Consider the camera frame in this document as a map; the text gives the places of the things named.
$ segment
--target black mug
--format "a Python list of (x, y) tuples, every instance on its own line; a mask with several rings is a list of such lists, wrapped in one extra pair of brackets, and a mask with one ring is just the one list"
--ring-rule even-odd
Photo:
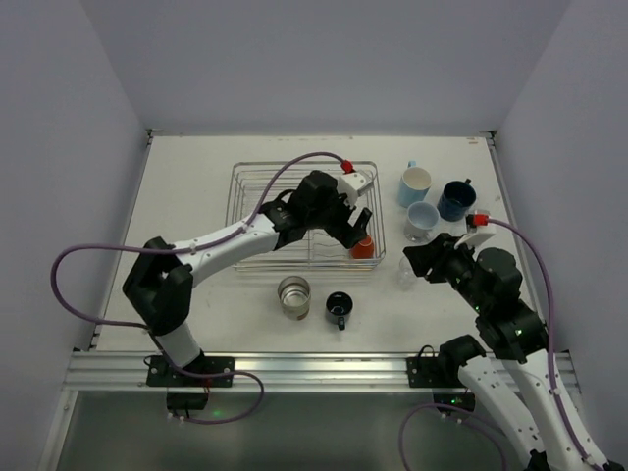
[(346, 292), (337, 291), (330, 294), (325, 303), (325, 317), (339, 330), (343, 331), (353, 309), (353, 300)]
[(443, 188), (437, 208), (446, 221), (460, 221), (475, 203), (476, 194), (469, 179), (464, 182), (449, 182)]

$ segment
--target rack wire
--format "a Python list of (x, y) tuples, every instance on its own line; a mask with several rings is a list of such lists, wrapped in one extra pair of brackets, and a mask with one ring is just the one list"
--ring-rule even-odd
[[(234, 165), (229, 189), (225, 224), (231, 225), (251, 213), (270, 178), (285, 162), (240, 162)], [(322, 230), (308, 231), (303, 240), (292, 243), (275, 252), (264, 253), (235, 264), (241, 271), (289, 270), (372, 270), (386, 254), (384, 221), (377, 166), (373, 162), (352, 162), (355, 170), (365, 172), (372, 180), (372, 187), (357, 201), (357, 208), (350, 223), (357, 219), (362, 208), (369, 208), (373, 216), (367, 233), (375, 243), (373, 258), (353, 259), (348, 250)], [(313, 170), (321, 170), (333, 177), (342, 175), (337, 161), (321, 160), (299, 162), (288, 168), (275, 182), (266, 200), (270, 201), (285, 189), (295, 189), (301, 180)]]

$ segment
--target black mount plate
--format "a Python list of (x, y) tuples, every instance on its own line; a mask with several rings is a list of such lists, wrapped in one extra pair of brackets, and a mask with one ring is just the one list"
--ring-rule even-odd
[[(230, 388), (234, 382), (233, 377), (217, 378), (213, 380), (197, 380), (180, 375), (173, 371), (170, 365), (161, 355), (151, 355), (148, 366), (146, 386), (151, 388)], [(206, 356), (203, 365), (204, 374), (224, 373), (227, 368), (233, 371), (236, 360), (232, 356)]]
[(405, 359), (408, 386), (411, 388), (464, 388), (458, 380), (448, 381), (439, 371), (436, 356), (411, 356)]

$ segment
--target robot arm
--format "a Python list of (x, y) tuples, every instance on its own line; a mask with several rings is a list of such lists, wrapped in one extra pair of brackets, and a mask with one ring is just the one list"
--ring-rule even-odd
[[(548, 332), (537, 313), (519, 298), (523, 277), (516, 268), (514, 257), (505, 250), (487, 248), (475, 260), (474, 249), (458, 242), (459, 237), (441, 234), (425, 246), (406, 247), (403, 253), (417, 277), (425, 277), (430, 283), (449, 283), (475, 309), (480, 337), (503, 362), (519, 387), (529, 412), (525, 413), (523, 404), (500, 388), (495, 378), (487, 378), (494, 388), (487, 385), (484, 372), (493, 370), (488, 368), (488, 362), (483, 361), (482, 353), (477, 350), (460, 359), (459, 353), (452, 354), (445, 348), (439, 355), (440, 359), (443, 355), (441, 369), (457, 374), (459, 380), (483, 400), (514, 443), (522, 464), (528, 466), (527, 470), (623, 471), (621, 465), (608, 461), (594, 444), (559, 374), (556, 373), (557, 390), (550, 386)], [(554, 400), (555, 394), (562, 398), (569, 427), (583, 444), (588, 456), (586, 460), (581, 458), (571, 440)], [(526, 437), (523, 432), (518, 433), (526, 428), (529, 431), (532, 428), (531, 432), (535, 434), (526, 433)], [(530, 462), (527, 464), (524, 461), (526, 453), (532, 456), (532, 460), (528, 457)]]
[(173, 362), (187, 371), (201, 373), (203, 353), (186, 322), (192, 290), (235, 262), (281, 249), (301, 240), (311, 229), (322, 229), (351, 248), (366, 237), (371, 211), (364, 208), (353, 226), (348, 221), (357, 198), (371, 184), (359, 172), (335, 179), (313, 171), (298, 188), (285, 192), (290, 193), (288, 202), (278, 197), (262, 204), (250, 224), (224, 243), (202, 249), (209, 242), (233, 234), (249, 218), (209, 235), (173, 244), (153, 238), (144, 247), (175, 251), (139, 255), (123, 292)]

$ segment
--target stainless steel cup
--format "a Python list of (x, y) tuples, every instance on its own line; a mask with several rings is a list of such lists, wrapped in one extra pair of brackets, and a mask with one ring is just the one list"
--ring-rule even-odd
[(295, 321), (304, 319), (310, 311), (310, 285), (301, 277), (284, 278), (277, 295), (284, 314)]

